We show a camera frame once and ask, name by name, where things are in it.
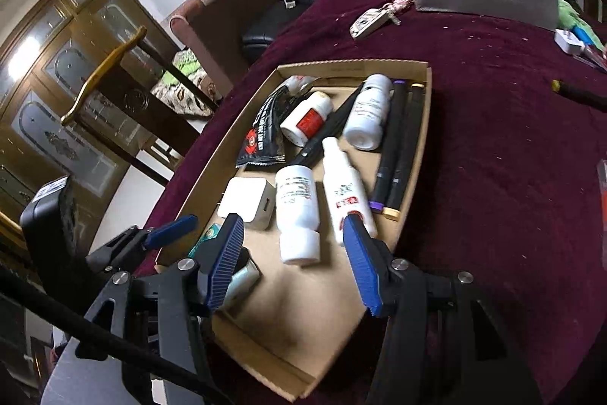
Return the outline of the teal blue box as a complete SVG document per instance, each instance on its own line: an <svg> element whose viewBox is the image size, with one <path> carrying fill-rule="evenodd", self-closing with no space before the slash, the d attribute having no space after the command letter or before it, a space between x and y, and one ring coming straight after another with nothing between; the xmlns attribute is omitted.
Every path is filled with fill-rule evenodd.
<svg viewBox="0 0 607 405"><path fill-rule="evenodd" d="M244 247L244 222L229 214L210 229L188 253L198 263L198 293L210 312L228 310L242 302L260 282L261 272Z"/></svg>

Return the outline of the white square charger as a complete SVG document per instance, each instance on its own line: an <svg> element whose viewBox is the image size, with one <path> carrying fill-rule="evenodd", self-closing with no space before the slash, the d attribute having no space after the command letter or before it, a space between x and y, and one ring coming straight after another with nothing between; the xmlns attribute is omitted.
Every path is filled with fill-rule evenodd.
<svg viewBox="0 0 607 405"><path fill-rule="evenodd" d="M245 226L266 230L275 209L276 188L262 177L234 177L227 183L217 210L225 219L239 215Z"/></svg>

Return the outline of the black snack packet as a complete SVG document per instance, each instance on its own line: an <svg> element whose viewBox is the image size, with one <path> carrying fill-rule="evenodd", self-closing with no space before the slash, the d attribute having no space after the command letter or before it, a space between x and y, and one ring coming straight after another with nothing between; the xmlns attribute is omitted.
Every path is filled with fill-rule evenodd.
<svg viewBox="0 0 607 405"><path fill-rule="evenodd" d="M247 132L236 167L269 167L285 162L285 143L280 124L302 101L316 80L312 76L290 76L270 93Z"/></svg>

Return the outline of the white bottle wide cap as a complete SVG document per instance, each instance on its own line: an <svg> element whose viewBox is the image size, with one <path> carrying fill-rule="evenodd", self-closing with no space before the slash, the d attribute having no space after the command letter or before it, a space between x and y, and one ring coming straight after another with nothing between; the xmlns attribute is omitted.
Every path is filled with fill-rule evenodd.
<svg viewBox="0 0 607 405"><path fill-rule="evenodd" d="M318 263L320 212L312 170L303 165L283 167L276 175L276 189L281 261L296 266Z"/></svg>

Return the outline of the black marker purple cap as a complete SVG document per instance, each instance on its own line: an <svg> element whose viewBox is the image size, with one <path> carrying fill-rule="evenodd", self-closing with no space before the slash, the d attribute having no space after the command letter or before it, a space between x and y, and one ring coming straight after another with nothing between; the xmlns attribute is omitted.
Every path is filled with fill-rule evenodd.
<svg viewBox="0 0 607 405"><path fill-rule="evenodd" d="M386 135L383 141L382 155L377 168L376 181L371 192L370 209L373 213L380 213L384 209L388 198L398 151L399 122L402 118L406 102L406 81L396 80L388 115Z"/></svg>

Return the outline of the white dropper bottle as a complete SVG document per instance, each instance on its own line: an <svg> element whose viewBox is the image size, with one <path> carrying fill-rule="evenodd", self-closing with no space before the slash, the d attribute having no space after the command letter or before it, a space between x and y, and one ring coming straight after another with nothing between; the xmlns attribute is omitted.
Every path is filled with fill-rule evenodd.
<svg viewBox="0 0 607 405"><path fill-rule="evenodd" d="M340 246L344 244L344 219L351 213L360 217L367 232L374 238L377 226L358 170L351 165L348 154L341 150L337 138L323 139L322 147L323 186L335 240Z"/></svg>

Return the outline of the black marker yellow tip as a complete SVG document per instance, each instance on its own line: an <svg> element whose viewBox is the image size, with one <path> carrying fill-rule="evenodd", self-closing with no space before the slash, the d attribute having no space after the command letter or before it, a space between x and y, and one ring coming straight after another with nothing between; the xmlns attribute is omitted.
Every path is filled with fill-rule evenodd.
<svg viewBox="0 0 607 405"><path fill-rule="evenodd" d="M409 184L409 175L412 172L412 163L416 155L422 123L424 100L425 85L412 83L409 86L409 99L405 107L402 140L398 149L388 199L383 209L383 214L391 220L399 218L400 205L406 186Z"/></svg>

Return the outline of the small white red-label bottle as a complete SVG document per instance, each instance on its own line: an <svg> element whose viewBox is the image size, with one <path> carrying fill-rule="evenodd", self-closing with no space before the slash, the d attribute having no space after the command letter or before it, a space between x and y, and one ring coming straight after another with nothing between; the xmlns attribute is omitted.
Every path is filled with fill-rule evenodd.
<svg viewBox="0 0 607 405"><path fill-rule="evenodd" d="M319 132L332 111L330 96L314 91L283 120L280 130L290 143L302 148Z"/></svg>

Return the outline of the large white bottle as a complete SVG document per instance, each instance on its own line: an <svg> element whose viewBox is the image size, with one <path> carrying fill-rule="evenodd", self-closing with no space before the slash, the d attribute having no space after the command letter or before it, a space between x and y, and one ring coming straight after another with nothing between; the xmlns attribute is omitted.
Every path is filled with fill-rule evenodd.
<svg viewBox="0 0 607 405"><path fill-rule="evenodd" d="M392 88L391 80L380 73L371 74L363 82L343 129L344 138L351 146L362 151L379 147Z"/></svg>

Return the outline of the wooden cabinet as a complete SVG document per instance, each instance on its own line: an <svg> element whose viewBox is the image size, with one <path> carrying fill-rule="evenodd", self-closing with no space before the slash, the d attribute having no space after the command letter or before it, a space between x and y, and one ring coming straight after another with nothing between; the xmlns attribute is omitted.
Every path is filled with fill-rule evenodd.
<svg viewBox="0 0 607 405"><path fill-rule="evenodd" d="M17 220L34 193L64 175L74 180L77 244L87 249L107 223L106 211L132 193L144 220L162 186L112 153L79 125L65 128L84 81L141 26L166 60L175 42L137 0L40 0L1 47L1 209ZM121 66L148 90L164 69L139 48ZM97 91L80 117L169 180L182 155L142 128Z"/></svg>

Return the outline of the cardboard tray box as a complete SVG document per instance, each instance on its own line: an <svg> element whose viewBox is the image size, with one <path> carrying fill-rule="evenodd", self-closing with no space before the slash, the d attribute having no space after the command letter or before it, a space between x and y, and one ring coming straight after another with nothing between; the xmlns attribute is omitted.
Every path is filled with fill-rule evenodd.
<svg viewBox="0 0 607 405"><path fill-rule="evenodd" d="M341 217L365 216L380 157L345 139L322 148L315 164L237 167L264 101L287 80L309 82L339 106L373 74L418 86L431 95L424 61L310 61L275 69L235 117L224 120L220 142L179 203L202 228L220 223L227 202L246 221L244 244L261 276L244 300L214 315L219 346L262 389L288 401L316 388L344 348L364 307L341 246Z"/></svg>

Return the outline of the black marker yellow cap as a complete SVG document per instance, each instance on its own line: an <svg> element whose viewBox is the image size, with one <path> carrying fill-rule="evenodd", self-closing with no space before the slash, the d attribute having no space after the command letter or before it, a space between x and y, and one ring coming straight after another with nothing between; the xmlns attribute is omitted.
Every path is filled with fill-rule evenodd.
<svg viewBox="0 0 607 405"><path fill-rule="evenodd" d="M589 90L583 90L563 80L552 80L550 83L552 91L563 98L584 105L600 112L607 112L606 96L599 96Z"/></svg>

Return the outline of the white key fob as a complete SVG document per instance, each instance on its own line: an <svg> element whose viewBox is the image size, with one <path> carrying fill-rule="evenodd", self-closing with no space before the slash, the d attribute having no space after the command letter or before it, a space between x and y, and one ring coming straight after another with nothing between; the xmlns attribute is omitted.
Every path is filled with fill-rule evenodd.
<svg viewBox="0 0 607 405"><path fill-rule="evenodd" d="M394 8L389 4L381 8L367 9L351 24L349 33L354 40L361 39L377 31L387 22L392 22L395 26L400 25Z"/></svg>

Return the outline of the white small box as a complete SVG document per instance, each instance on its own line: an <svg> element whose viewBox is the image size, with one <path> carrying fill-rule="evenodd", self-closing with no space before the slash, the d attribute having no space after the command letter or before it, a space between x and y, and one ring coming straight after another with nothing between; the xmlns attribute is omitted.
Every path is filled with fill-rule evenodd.
<svg viewBox="0 0 607 405"><path fill-rule="evenodd" d="M581 55L584 49L584 43L576 35L567 30L555 30L555 43L561 48L562 52L568 55Z"/></svg>

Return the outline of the green plastic bag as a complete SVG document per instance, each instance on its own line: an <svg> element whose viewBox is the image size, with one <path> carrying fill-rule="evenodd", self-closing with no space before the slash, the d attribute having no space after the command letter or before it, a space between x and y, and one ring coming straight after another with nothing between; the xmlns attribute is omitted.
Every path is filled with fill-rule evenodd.
<svg viewBox="0 0 607 405"><path fill-rule="evenodd" d="M594 45L598 50L604 49L604 44L593 28L566 0L558 2L558 28L573 33L584 44Z"/></svg>

